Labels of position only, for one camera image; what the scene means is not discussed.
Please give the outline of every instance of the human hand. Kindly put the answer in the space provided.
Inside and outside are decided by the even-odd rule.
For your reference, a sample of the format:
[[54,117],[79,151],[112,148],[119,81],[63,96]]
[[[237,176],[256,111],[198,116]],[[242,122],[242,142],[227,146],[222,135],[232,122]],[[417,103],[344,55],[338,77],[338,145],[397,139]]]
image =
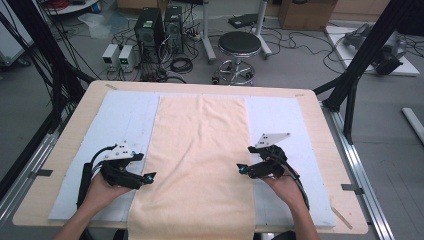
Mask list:
[[90,186],[81,207],[98,212],[107,207],[117,197],[131,191],[130,188],[121,186],[111,186],[104,180],[101,173],[91,180]]
[[262,178],[262,180],[267,183],[277,196],[290,208],[297,206],[299,203],[305,205],[302,193],[290,175],[283,175],[279,178],[265,177]]

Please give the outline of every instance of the gray floor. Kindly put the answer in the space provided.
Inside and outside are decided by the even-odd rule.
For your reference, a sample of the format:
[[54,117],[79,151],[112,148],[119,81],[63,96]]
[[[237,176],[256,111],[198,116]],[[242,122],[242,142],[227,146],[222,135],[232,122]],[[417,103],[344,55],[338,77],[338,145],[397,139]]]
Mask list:
[[[112,31],[126,28],[127,22],[113,8],[105,11],[106,17],[112,19]],[[86,26],[69,25],[78,23],[75,16],[67,17],[64,22],[74,35],[71,43],[88,65],[101,79],[107,79],[101,55],[110,43],[110,39],[91,39]],[[268,27],[279,27],[276,19],[267,19]],[[210,22],[211,42],[216,49],[220,30],[232,31],[226,18],[214,19]],[[292,31],[279,30],[283,39],[287,39]],[[277,42],[277,38],[265,35],[276,34],[265,30],[267,41]],[[322,32],[306,31],[306,34],[327,39]],[[308,46],[313,52],[330,49],[328,44],[307,36],[293,34],[297,46]],[[276,53],[278,47],[269,44]],[[203,46],[196,44],[199,56],[193,61],[194,69],[184,75],[190,84],[211,84],[211,76],[219,62],[208,64]],[[308,49],[281,48],[280,53],[264,60],[262,56],[249,59],[256,69],[255,87],[302,88],[314,89],[333,80],[338,73],[329,70],[323,64],[327,53],[313,55]],[[421,72],[424,72],[423,58],[412,54],[407,59]],[[83,71],[94,76],[91,70],[79,60]],[[338,62],[326,60],[328,65],[343,71]],[[51,109],[49,96],[41,78],[33,67],[13,65],[0,72],[0,150],[2,152],[0,177],[19,156],[35,131]],[[320,100],[328,97],[329,92],[318,96]],[[358,85],[356,108],[353,123],[353,141],[359,157],[368,174],[383,212],[390,224],[396,239],[424,239],[424,147],[419,138],[401,113],[403,107],[410,107],[418,118],[424,122],[424,77],[376,76],[364,74]],[[57,231],[54,228],[29,228],[14,226],[10,219],[0,229],[3,239],[47,239]],[[107,236],[111,231],[98,230],[98,236]],[[322,239],[376,239],[373,227],[363,236],[322,234]]]

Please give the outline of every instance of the computer tower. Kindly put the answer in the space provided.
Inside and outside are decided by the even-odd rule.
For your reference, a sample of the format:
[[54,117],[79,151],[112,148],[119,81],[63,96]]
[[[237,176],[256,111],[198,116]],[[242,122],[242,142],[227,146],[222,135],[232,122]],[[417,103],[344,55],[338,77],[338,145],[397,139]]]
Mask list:
[[181,6],[168,6],[165,11],[163,22],[171,53],[184,53],[182,13]]
[[134,27],[137,45],[141,49],[142,63],[160,63],[161,44],[164,44],[165,31],[159,8],[143,8]]

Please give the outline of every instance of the white device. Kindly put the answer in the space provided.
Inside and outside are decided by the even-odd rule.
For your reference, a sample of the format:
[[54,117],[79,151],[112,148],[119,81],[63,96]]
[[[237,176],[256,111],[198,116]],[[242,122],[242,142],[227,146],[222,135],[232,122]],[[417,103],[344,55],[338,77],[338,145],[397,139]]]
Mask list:
[[119,47],[118,44],[109,44],[103,53],[103,61],[109,68],[109,71],[118,71],[119,69]]
[[136,65],[134,47],[132,45],[124,45],[119,55],[119,62],[124,72],[132,72]]

